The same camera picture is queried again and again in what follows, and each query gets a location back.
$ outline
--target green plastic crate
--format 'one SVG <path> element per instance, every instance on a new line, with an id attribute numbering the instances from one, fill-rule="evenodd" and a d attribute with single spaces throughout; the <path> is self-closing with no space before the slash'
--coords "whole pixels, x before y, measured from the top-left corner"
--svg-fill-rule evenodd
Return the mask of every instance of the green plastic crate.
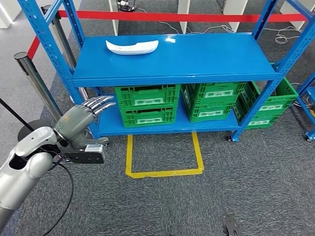
<path id="1" fill-rule="evenodd" d="M 248 112 L 246 106 L 245 106 L 242 100 L 237 99 L 235 105 L 233 107 L 236 119 L 241 122 L 242 119 Z M 257 129 L 257 128 L 269 128 L 272 124 L 275 123 L 280 115 L 255 115 L 246 128 Z"/>
<path id="2" fill-rule="evenodd" d="M 241 97 L 249 110 L 261 92 L 255 82 L 248 82 L 241 92 Z M 298 97 L 298 93 L 285 77 L 276 88 L 257 115 L 281 115 Z"/>
<path id="3" fill-rule="evenodd" d="M 115 87 L 121 111 L 173 107 L 178 103 L 180 85 Z"/>
<path id="4" fill-rule="evenodd" d="M 187 84 L 197 105 L 235 102 L 243 90 L 245 82 Z"/>
<path id="5" fill-rule="evenodd" d="M 135 111 L 121 111 L 125 127 L 138 127 L 175 122 L 177 106 Z"/>
<path id="6" fill-rule="evenodd" d="M 199 107 L 200 105 L 208 105 L 212 107 L 224 107 L 224 106 L 233 106 L 237 98 L 235 98 L 233 101 L 217 101 L 217 102 L 209 102 L 207 104 L 201 104 L 200 99 L 195 99 L 192 88 L 188 84 L 181 85 L 181 92 L 183 94 L 184 100 L 185 101 L 186 107 L 187 110 L 193 110 L 195 107 Z"/>
<path id="7" fill-rule="evenodd" d="M 193 99 L 191 90 L 187 85 L 183 85 L 186 110 L 190 122 L 201 122 L 205 120 L 226 119 L 232 110 L 234 102 L 210 103 L 208 105 L 196 105 Z"/>
<path id="8" fill-rule="evenodd" d="M 189 119 L 190 122 L 226 119 L 232 108 L 233 105 L 221 107 L 213 107 L 209 105 L 196 106 L 189 113 Z"/>

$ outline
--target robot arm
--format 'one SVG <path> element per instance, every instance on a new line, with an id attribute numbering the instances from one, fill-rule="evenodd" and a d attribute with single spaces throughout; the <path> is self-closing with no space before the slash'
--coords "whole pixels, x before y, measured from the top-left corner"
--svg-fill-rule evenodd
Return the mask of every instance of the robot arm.
<path id="1" fill-rule="evenodd" d="M 57 143 L 66 142 L 71 148 L 79 149 L 73 152 L 76 159 L 79 155 L 96 156 L 96 163 L 103 163 L 102 140 L 88 140 L 85 131 L 102 111 L 115 105 L 113 102 L 103 105 L 112 98 L 100 96 L 73 106 L 57 121 L 54 129 L 36 129 L 13 148 L 0 168 L 0 233 L 15 210 L 51 167 L 55 154 L 62 154 Z"/>

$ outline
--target blue shelf board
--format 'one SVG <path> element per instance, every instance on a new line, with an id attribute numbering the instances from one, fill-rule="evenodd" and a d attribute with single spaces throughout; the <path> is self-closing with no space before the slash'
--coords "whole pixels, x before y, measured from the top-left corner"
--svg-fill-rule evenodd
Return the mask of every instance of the blue shelf board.
<path id="1" fill-rule="evenodd" d="M 159 40 L 154 52 L 124 56 L 116 45 Z M 276 73 L 250 33 L 87 37 L 73 74 L 77 87 L 273 80 Z"/>
<path id="2" fill-rule="evenodd" d="M 192 131 L 233 131 L 239 128 L 234 112 L 232 110 L 227 119 L 212 120 L 190 123 L 186 113 L 184 99 L 181 96 L 178 107 L 176 121 L 174 124 L 143 126 L 136 128 L 125 128 L 118 105 L 103 111 L 98 119 L 98 134 L 100 136 L 128 135 L 128 134 L 164 134 L 164 133 L 186 133 Z"/>

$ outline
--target red rope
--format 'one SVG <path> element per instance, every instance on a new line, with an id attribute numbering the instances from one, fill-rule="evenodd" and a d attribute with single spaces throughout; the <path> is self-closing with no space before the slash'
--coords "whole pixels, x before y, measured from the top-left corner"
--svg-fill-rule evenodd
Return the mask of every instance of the red rope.
<path id="1" fill-rule="evenodd" d="M 32 41 L 32 45 L 30 45 L 29 51 L 27 52 L 27 55 L 32 59 L 35 55 L 35 53 L 37 51 L 37 49 L 39 46 L 39 40 L 38 37 L 35 36 L 34 40 Z"/>
<path id="2" fill-rule="evenodd" d="M 59 10 L 61 17 L 67 17 L 66 11 Z M 166 22 L 257 22 L 260 15 L 221 15 L 221 14 L 176 14 L 176 13 L 139 13 L 76 11 L 79 18 L 122 20 L 122 21 L 166 21 Z M 301 14 L 272 14 L 269 22 L 305 21 Z"/>

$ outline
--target yellow floor tape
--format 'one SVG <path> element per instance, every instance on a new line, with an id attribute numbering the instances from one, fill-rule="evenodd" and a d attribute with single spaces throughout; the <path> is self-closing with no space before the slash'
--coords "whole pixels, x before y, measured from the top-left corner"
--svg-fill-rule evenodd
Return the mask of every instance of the yellow floor tape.
<path id="1" fill-rule="evenodd" d="M 312 116 L 313 116 L 315 118 L 315 112 L 313 111 L 312 109 L 309 109 L 309 110 L 310 110 L 310 114 L 312 114 Z"/>
<path id="2" fill-rule="evenodd" d="M 204 170 L 202 152 L 200 151 L 199 142 L 196 132 L 192 132 L 193 147 L 195 149 L 196 158 L 197 160 L 197 169 L 188 170 L 173 170 L 173 171 L 153 171 L 153 172 L 137 172 L 131 173 L 132 165 L 132 135 L 128 135 L 127 139 L 127 155 L 126 155 L 126 175 L 131 178 L 144 178 L 144 177 L 170 177 L 170 176 L 187 176 L 187 175 L 199 175 Z"/>

